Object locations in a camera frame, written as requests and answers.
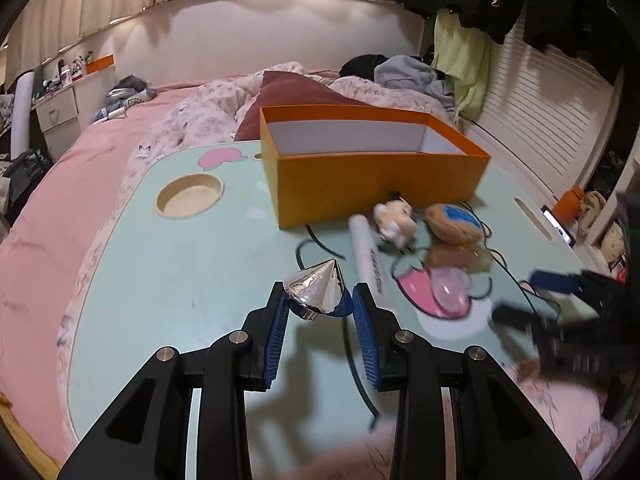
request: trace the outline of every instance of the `pillow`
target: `pillow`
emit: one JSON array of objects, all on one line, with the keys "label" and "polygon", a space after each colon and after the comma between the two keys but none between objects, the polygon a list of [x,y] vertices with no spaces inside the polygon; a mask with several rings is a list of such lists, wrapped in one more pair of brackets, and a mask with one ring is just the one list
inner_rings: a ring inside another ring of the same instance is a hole
[{"label": "pillow", "polygon": [[260,108],[283,105],[355,105],[370,106],[334,92],[322,83],[294,72],[267,71],[255,103],[238,127],[234,140],[260,139]]}]

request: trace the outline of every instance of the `stuffed toy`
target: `stuffed toy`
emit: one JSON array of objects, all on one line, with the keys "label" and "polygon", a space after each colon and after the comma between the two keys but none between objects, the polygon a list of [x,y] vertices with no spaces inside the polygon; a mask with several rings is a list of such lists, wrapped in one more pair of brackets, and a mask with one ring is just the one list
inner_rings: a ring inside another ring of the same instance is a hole
[{"label": "stuffed toy", "polygon": [[413,208],[401,198],[376,204],[373,208],[380,235],[398,249],[404,248],[415,236],[418,226],[412,218],[413,213]]},{"label": "stuffed toy", "polygon": [[475,244],[482,239],[482,224],[467,209],[452,204],[430,205],[425,222],[438,238],[452,245]]},{"label": "stuffed toy", "polygon": [[585,193],[580,202],[580,215],[578,216],[578,234],[586,236],[589,228],[606,205],[607,201],[597,191]]}]

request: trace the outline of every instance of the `white cylinder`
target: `white cylinder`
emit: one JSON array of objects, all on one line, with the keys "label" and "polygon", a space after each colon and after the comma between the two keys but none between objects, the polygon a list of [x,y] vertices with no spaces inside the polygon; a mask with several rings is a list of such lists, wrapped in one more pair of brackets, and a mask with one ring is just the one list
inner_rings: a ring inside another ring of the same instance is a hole
[{"label": "white cylinder", "polygon": [[11,160],[29,149],[29,115],[33,93],[33,72],[18,79],[15,86],[14,113],[11,121]]},{"label": "white cylinder", "polygon": [[356,268],[361,282],[369,285],[376,306],[395,311],[388,297],[385,271],[380,260],[380,252],[371,234],[366,216],[354,215],[349,218],[349,231],[356,258]]},{"label": "white cylinder", "polygon": [[112,120],[116,117],[120,117],[121,115],[124,115],[124,112],[126,112],[127,109],[124,106],[121,106],[120,108],[115,109],[113,112],[109,112],[109,115],[107,116],[109,120]]}]

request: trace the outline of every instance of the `bottle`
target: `bottle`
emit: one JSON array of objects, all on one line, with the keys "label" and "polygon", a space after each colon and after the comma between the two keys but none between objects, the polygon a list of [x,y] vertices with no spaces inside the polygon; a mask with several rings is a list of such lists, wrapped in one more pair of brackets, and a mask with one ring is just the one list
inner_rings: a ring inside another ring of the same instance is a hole
[{"label": "bottle", "polygon": [[66,86],[71,83],[71,69],[69,65],[65,65],[62,67],[62,71],[60,72],[60,82],[62,86]]},{"label": "bottle", "polygon": [[584,191],[581,187],[575,186],[569,191],[565,191],[556,203],[552,212],[564,227],[570,227],[580,214],[580,202],[584,198]]}]

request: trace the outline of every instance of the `orange bottle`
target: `orange bottle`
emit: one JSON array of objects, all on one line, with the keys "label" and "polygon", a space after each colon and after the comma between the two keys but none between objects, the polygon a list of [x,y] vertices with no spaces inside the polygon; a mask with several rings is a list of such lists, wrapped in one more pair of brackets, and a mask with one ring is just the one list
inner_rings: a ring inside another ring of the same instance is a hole
[{"label": "orange bottle", "polygon": [[581,187],[575,186],[569,191],[565,191],[552,209],[553,214],[564,226],[569,227],[580,214],[580,202],[584,198],[584,191]]}]

